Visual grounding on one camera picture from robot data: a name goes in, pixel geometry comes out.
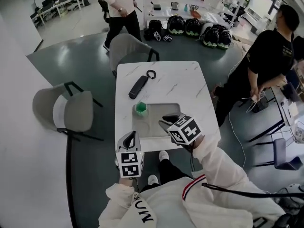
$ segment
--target black shoe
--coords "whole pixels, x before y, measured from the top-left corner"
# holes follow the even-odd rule
[[[106,49],[108,52],[110,52],[110,48],[107,47],[105,44],[104,44],[104,49]]]

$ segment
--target green cup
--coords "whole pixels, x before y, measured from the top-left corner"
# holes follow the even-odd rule
[[[147,104],[140,101],[135,105],[135,112],[141,117],[148,116]]]

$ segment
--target black handheld device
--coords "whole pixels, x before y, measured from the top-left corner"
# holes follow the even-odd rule
[[[147,83],[148,79],[149,78],[147,76],[143,75],[137,80],[137,82],[134,84],[134,86],[129,92],[129,97],[131,99],[134,100],[137,97],[138,93],[142,90],[144,85]]]
[[[135,99],[137,97],[137,95],[139,94],[139,92],[143,89],[144,85],[147,83],[148,79],[155,79],[156,78],[156,72],[153,70],[148,70],[147,71],[147,76],[141,76],[136,83],[134,84],[134,86],[132,87],[132,89],[129,92],[129,97],[131,99]]]

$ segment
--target white table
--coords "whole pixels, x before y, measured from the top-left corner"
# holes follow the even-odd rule
[[[73,0],[67,0],[67,1],[64,1],[64,2],[59,3],[59,4],[54,4],[54,6],[51,7],[51,8],[49,8],[48,10],[45,10],[44,12],[42,12],[42,13],[40,13],[40,14],[37,14],[34,18],[32,18],[32,20],[34,20],[34,19],[40,17],[40,19],[41,19],[43,25],[45,25],[45,22],[44,22],[44,20],[43,20],[43,18],[42,18],[42,16],[43,16],[44,14],[46,14],[46,13],[48,13],[48,12],[50,12],[51,10],[53,10],[53,9],[56,8],[57,11],[58,11],[58,13],[59,13],[59,16],[61,17],[61,13],[60,13],[59,7],[65,5],[65,4],[67,4],[67,3],[69,3],[69,2],[71,2],[71,1],[73,1]],[[80,6],[79,0],[77,0],[77,4],[78,4],[78,6],[79,6],[79,10],[81,10],[81,6]]]
[[[62,2],[62,3],[56,4],[55,6],[53,6],[53,8],[55,8],[55,7],[57,8],[57,11],[58,11],[60,17],[61,17],[61,14],[60,14],[59,7],[65,5],[65,4],[67,4],[67,3],[69,3],[69,2],[71,2],[71,1],[73,1],[73,0],[66,0],[66,1],[64,1],[64,2]],[[79,0],[76,0],[76,1],[77,1],[79,10],[81,10],[81,6],[80,6]]]
[[[137,98],[128,94],[148,70],[154,70],[155,79],[149,79]],[[202,127],[203,134],[216,134],[219,126],[204,75],[198,62],[143,62],[120,64],[117,69],[115,102],[115,146],[121,137],[132,131],[132,107],[139,101],[178,103],[181,112],[192,115]],[[143,152],[181,148],[171,143],[170,137],[141,138]]]

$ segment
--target clear plastic tray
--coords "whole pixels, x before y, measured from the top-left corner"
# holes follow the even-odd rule
[[[180,105],[177,103],[147,104],[148,116],[141,117],[135,112],[135,105],[132,107],[132,129],[140,138],[168,137],[167,133],[159,126],[158,121],[166,114],[180,112]]]

